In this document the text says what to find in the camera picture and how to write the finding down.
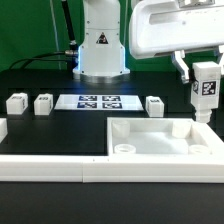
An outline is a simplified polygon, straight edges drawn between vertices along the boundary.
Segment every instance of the white paper sheet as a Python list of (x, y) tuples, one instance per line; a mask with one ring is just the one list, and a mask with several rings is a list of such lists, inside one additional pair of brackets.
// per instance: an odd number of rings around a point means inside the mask
[(60, 95), (55, 110), (131, 110), (142, 111), (138, 96)]

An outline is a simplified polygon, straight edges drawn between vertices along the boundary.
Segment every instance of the black table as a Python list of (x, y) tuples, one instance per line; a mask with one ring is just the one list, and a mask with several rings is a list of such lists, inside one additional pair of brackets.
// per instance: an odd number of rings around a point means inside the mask
[[(29, 107), (22, 116), (7, 116), (5, 101), (16, 92), (28, 93)], [(60, 94), (138, 95), (143, 105), (146, 96), (160, 96), (165, 117), (194, 118), (190, 85), (183, 86), (178, 74), (133, 73), (128, 82), (102, 86), (73, 81), (65, 71), (7, 70), (0, 73), (0, 117), (8, 119), (9, 134), (0, 154), (102, 156), (107, 117), (148, 117), (145, 111), (36, 117), (33, 102), (41, 93), (53, 94), (54, 103)], [(223, 105), (221, 95), (209, 123), (222, 139)], [(0, 192), (0, 224), (224, 223), (224, 184), (1, 182)]]

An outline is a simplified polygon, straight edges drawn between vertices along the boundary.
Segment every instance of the green backdrop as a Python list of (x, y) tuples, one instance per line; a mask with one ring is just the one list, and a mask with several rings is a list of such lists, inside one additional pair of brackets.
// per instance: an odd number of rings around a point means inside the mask
[[(82, 0), (68, 0), (76, 40), (83, 41), (83, 5)], [(121, 42), (124, 37), (126, 0), (121, 3)], [(61, 0), (53, 0), (60, 50), (69, 48)], [(131, 15), (130, 0), (128, 19)], [(135, 60), (128, 50), (125, 40), (126, 66), (132, 71), (175, 71), (170, 57)], [(7, 69), (16, 60), (34, 57), (38, 54), (56, 51), (50, 0), (1, 0), (0, 7), (0, 71)], [(188, 54), (186, 62), (215, 61), (213, 52)], [(58, 63), (35, 62), (31, 68), (58, 68)]]

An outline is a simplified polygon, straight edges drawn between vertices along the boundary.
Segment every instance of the black cable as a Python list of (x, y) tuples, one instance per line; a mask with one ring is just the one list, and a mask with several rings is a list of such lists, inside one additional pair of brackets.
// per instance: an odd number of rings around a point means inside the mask
[(58, 62), (58, 61), (63, 61), (63, 62), (67, 62), (67, 60), (59, 60), (59, 59), (42, 59), (42, 58), (25, 58), (25, 59), (20, 59), (18, 61), (15, 61), (14, 63), (11, 64), (11, 66), (9, 67), (9, 69), (12, 69), (14, 67), (14, 65), (22, 62), (22, 61), (50, 61), (50, 62)]
[[(45, 57), (51, 57), (51, 56), (58, 56), (58, 55), (65, 55), (64, 51), (58, 51), (58, 52), (53, 52), (53, 53), (47, 53), (47, 54), (40, 54), (35, 56), (34, 58), (45, 58)], [(27, 65), (33, 62), (33, 58), (30, 58), (25, 62), (20, 69), (26, 68)]]
[(73, 30), (73, 25), (72, 25), (68, 2), (67, 2), (67, 0), (61, 0), (61, 3), (62, 3), (63, 11), (64, 11), (65, 22), (66, 22), (68, 36), (69, 36), (69, 40), (70, 40), (70, 50), (77, 50), (78, 45), (75, 41), (75, 34), (74, 34), (74, 30)]

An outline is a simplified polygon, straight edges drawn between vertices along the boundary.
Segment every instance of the small white cube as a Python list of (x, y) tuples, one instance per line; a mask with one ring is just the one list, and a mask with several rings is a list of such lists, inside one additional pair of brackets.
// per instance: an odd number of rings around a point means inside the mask
[(149, 117), (163, 117), (164, 103), (159, 97), (146, 97), (146, 111)]
[(26, 93), (15, 93), (6, 101), (7, 114), (22, 114), (28, 107)]
[(5, 138), (5, 136), (8, 134), (7, 130), (7, 122), (5, 118), (0, 118), (0, 143)]
[(35, 115), (49, 115), (53, 108), (53, 95), (40, 94), (34, 101)]

